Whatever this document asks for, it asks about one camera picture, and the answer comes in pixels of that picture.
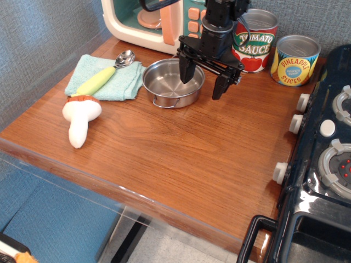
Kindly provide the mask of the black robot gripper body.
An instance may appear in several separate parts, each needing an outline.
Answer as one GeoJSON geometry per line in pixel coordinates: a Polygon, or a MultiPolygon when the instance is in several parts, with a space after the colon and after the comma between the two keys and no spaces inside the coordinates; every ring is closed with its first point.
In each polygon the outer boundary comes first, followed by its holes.
{"type": "Polygon", "coordinates": [[[241,71],[244,65],[233,55],[233,30],[237,23],[231,21],[224,27],[214,26],[207,21],[202,23],[200,38],[180,36],[180,46],[177,55],[184,52],[197,66],[211,71],[219,76],[222,73],[231,75],[232,84],[241,81],[241,71]]]}

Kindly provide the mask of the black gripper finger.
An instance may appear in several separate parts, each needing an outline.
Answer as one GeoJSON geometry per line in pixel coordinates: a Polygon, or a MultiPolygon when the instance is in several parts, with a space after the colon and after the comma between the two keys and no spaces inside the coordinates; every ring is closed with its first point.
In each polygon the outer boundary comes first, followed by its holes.
{"type": "Polygon", "coordinates": [[[231,75],[228,73],[220,74],[215,81],[214,90],[212,94],[213,100],[219,100],[223,93],[229,88],[232,84],[231,75]]]}
{"type": "Polygon", "coordinates": [[[181,52],[179,54],[179,73],[180,80],[186,84],[188,83],[194,76],[196,64],[194,63],[193,58],[181,52]]]}

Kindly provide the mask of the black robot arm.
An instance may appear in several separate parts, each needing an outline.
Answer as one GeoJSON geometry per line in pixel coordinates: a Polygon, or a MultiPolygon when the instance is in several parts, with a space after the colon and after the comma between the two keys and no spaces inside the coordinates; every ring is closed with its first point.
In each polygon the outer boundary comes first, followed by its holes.
{"type": "Polygon", "coordinates": [[[180,36],[178,48],[180,80],[189,82],[200,66],[217,75],[213,100],[232,84],[238,84],[245,66],[232,53],[237,21],[248,11],[249,1],[206,1],[200,38],[180,36]]]}

